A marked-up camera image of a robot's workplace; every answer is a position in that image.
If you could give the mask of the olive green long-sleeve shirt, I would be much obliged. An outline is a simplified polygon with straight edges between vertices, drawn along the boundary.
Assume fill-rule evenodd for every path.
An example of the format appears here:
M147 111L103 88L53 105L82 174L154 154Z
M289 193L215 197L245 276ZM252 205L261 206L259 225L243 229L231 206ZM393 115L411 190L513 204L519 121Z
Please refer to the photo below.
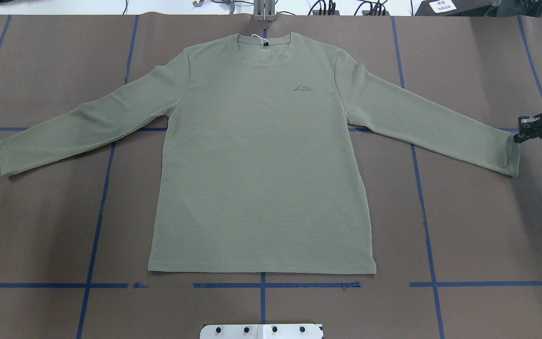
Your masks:
M348 125L518 176L520 145L291 32L186 47L103 98L0 140L10 177L167 117L150 272L375 274Z

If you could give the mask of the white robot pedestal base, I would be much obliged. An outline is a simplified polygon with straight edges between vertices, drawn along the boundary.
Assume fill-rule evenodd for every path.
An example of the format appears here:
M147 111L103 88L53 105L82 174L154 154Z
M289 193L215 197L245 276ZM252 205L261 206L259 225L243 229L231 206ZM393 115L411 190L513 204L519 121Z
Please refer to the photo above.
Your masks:
M200 339L323 339L321 324L211 324L202 328Z

